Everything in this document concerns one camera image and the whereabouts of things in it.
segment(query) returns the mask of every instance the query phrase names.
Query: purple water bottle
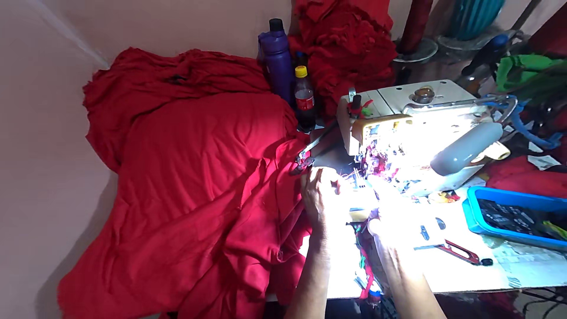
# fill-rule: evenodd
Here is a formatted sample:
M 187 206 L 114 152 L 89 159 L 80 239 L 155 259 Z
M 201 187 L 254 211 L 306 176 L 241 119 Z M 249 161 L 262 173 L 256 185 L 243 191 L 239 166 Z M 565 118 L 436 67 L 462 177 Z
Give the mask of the purple water bottle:
M 270 20 L 270 32 L 258 36 L 260 59 L 270 75 L 272 92 L 294 105 L 295 77 L 291 66 L 289 43 L 281 19 Z

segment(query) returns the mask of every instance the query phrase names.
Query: yellow bottle cap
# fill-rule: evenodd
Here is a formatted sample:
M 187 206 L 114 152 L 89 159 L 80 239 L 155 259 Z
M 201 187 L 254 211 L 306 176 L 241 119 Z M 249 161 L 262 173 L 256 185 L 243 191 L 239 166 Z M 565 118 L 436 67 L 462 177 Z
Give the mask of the yellow bottle cap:
M 298 78 L 304 78 L 307 76 L 307 67 L 304 65 L 300 65 L 295 68 L 295 76 Z

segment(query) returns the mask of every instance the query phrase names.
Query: forearm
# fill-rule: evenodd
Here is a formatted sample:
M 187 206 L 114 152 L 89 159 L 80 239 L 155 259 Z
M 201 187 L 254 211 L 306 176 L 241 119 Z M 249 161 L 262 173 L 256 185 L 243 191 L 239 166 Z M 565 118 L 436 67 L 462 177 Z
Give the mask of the forearm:
M 331 273 L 328 240 L 321 232 L 313 232 L 299 283 L 285 319 L 323 319 L 327 305 L 327 288 Z
M 380 261 L 388 277 L 401 319 L 446 318 L 429 288 L 411 249 L 396 249 L 375 237 Z

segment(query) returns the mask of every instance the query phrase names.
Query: person's left hand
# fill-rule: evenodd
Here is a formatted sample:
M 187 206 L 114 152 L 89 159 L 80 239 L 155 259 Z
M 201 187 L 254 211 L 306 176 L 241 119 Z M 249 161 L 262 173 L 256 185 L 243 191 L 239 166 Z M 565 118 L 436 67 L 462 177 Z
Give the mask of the person's left hand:
M 301 176 L 301 196 L 313 233 L 323 239 L 329 238 L 334 229 L 344 226 L 348 217 L 341 184 L 345 184 L 343 178 L 330 167 L 312 167 Z

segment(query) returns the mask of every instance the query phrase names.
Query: blue plastic tray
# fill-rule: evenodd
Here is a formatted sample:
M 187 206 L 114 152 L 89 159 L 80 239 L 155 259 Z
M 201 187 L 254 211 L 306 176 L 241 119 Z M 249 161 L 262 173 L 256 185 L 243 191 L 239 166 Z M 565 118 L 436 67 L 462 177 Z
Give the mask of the blue plastic tray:
M 567 214 L 567 199 L 502 191 L 479 186 L 469 188 L 467 197 L 463 201 L 463 210 L 467 219 L 468 229 L 473 233 L 504 238 L 531 246 L 567 251 L 567 241 L 513 232 L 488 225 L 482 216 L 478 202 L 478 199 L 488 199 L 501 205 L 515 205 L 545 212 L 563 211 Z

